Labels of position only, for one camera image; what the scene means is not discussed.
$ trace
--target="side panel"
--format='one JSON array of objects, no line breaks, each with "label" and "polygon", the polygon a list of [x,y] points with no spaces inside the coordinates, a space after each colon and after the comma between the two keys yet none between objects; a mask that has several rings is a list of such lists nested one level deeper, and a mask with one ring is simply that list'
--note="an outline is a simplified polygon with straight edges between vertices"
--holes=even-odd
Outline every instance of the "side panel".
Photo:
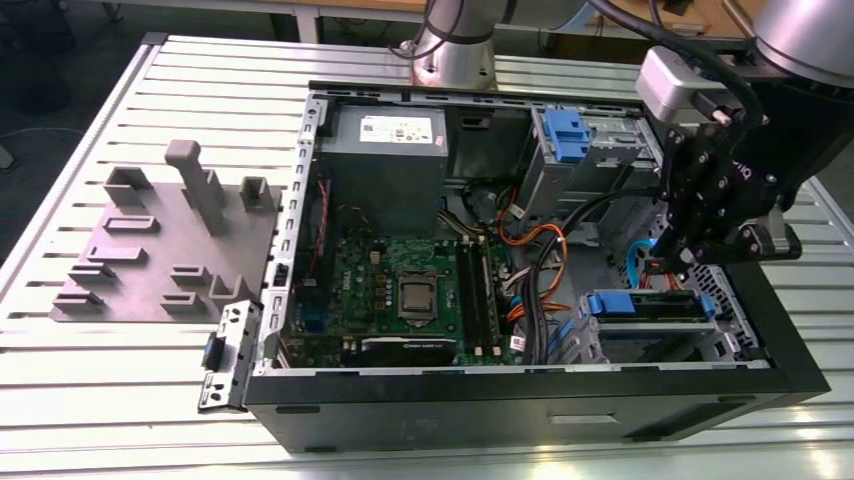
[{"label": "side panel", "polygon": [[411,450],[674,440],[771,398],[663,395],[329,403],[253,406],[251,412],[289,452]]}]

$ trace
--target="floor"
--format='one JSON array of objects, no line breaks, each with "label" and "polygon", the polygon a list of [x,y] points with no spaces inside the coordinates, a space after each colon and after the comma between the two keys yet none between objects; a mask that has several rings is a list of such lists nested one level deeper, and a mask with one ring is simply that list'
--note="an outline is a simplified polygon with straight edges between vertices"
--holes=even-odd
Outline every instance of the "floor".
[{"label": "floor", "polygon": [[[181,35],[273,40],[271,18],[257,13],[221,12],[122,6],[124,20],[110,24],[97,3],[73,2],[66,14],[77,46],[54,58],[72,91],[68,106],[38,116],[25,116],[0,104],[0,146],[14,164],[0,170],[0,262],[29,222],[41,198],[53,183],[76,146],[78,135],[70,131],[32,131],[2,138],[5,132],[24,128],[88,128],[101,102],[133,55],[142,35],[149,31]],[[324,19],[327,43],[385,46],[411,38],[415,24]],[[535,32],[501,31],[496,51],[536,56],[543,45]],[[854,214],[854,145],[820,175],[822,181],[848,214]]]}]

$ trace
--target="power supply label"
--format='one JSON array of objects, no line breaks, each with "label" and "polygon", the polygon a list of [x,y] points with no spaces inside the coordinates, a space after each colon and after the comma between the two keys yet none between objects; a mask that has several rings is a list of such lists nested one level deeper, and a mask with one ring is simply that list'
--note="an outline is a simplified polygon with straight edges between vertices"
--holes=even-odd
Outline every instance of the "power supply label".
[{"label": "power supply label", "polygon": [[429,118],[363,117],[359,140],[380,143],[432,143]]}]

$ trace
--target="green motherboard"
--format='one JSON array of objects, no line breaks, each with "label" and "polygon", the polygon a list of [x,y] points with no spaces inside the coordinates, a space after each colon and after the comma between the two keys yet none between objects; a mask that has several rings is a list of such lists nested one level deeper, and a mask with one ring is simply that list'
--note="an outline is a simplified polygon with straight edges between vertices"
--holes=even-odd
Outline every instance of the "green motherboard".
[{"label": "green motherboard", "polygon": [[[505,251],[503,247],[489,249],[485,242],[481,245],[476,248],[483,264],[480,260],[469,263],[481,269],[488,265],[489,284]],[[471,293],[460,291],[460,281],[469,277],[457,271],[457,261],[465,258],[460,249],[468,251],[463,247],[452,240],[341,240],[335,248],[331,301],[325,308],[300,305],[300,331],[284,339],[292,366],[344,366],[341,355],[348,349],[356,349],[361,339],[377,337],[453,340],[453,365],[511,362],[493,291],[483,303],[491,320],[471,326],[471,310],[463,305]],[[476,278],[481,285],[484,277]]]}]

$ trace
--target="workbench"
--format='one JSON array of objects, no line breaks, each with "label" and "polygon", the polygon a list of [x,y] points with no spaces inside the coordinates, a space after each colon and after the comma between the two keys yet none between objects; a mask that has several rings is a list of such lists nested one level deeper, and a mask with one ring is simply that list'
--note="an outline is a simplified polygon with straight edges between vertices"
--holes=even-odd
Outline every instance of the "workbench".
[{"label": "workbench", "polygon": [[[636,73],[614,64],[496,60],[503,91],[635,99]],[[405,84],[408,68],[383,49],[360,47],[192,37],[140,46],[0,270],[1,472],[247,473],[253,480],[854,475],[854,230],[816,180],[786,214],[803,258],[764,272],[832,392],[676,443],[292,455],[248,414],[196,414],[215,325],[54,323],[50,302],[108,202],[112,168],[137,166],[151,181],[177,181],[163,153],[185,138],[201,143],[200,161],[223,184],[253,175],[288,184],[307,84],[317,79]]]},{"label": "workbench", "polygon": [[[201,8],[207,10],[225,10],[235,12],[256,12],[272,15],[292,15],[296,19],[299,40],[303,43],[320,43],[320,19],[321,17],[355,18],[364,20],[381,20],[388,22],[420,23],[424,19],[425,0],[114,0],[113,2],[96,1],[104,5],[106,15],[117,22],[121,19],[120,5],[148,5],[156,7]],[[584,25],[594,13],[592,7],[582,9],[575,18],[557,30],[549,33],[572,32],[579,35],[594,35],[596,27]],[[512,30],[529,30],[536,28],[497,25],[497,28]],[[608,28],[607,33],[614,36],[636,37],[622,28]]]}]

